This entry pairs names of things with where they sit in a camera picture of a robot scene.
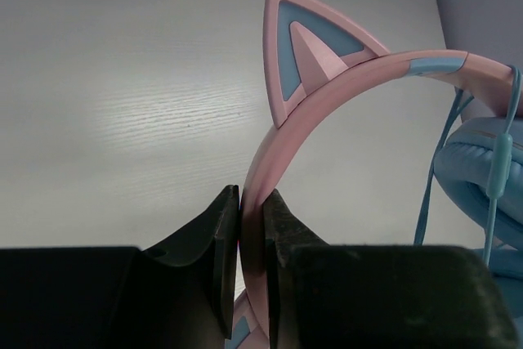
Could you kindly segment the pink blue cat-ear headphones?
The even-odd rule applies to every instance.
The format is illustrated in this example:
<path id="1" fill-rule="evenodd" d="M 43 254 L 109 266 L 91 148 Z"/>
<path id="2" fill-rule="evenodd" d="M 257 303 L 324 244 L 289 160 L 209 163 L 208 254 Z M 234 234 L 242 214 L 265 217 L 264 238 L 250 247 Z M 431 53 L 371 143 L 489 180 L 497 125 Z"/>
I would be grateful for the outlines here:
<path id="1" fill-rule="evenodd" d="M 244 183 L 239 241 L 245 290 L 235 301 L 233 348 L 267 348 L 269 307 L 262 206 L 311 132 L 359 94 L 398 78 L 433 78 L 494 113 L 445 129 L 429 179 L 485 229 L 482 251 L 519 256 L 522 322 L 522 75 L 466 51 L 389 52 L 358 24 L 318 0 L 265 0 L 263 59 L 272 126 Z"/>

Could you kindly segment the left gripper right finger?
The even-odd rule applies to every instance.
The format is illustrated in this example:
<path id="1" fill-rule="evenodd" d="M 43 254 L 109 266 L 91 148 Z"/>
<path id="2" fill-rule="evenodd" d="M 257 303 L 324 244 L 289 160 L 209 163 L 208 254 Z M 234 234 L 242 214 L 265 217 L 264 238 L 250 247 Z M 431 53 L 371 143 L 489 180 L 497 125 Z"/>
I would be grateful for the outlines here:
<path id="1" fill-rule="evenodd" d="M 263 204 L 273 348 L 516 348 L 519 256 L 329 245 L 278 191 Z"/>

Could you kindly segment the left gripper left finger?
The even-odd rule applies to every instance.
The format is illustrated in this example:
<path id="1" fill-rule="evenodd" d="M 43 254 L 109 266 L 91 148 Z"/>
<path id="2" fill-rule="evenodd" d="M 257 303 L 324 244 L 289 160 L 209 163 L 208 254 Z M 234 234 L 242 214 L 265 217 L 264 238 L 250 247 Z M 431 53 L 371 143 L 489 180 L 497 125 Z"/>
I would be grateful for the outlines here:
<path id="1" fill-rule="evenodd" d="M 4 348 L 222 348 L 231 336 L 239 189 L 157 244 L 5 248 Z"/>

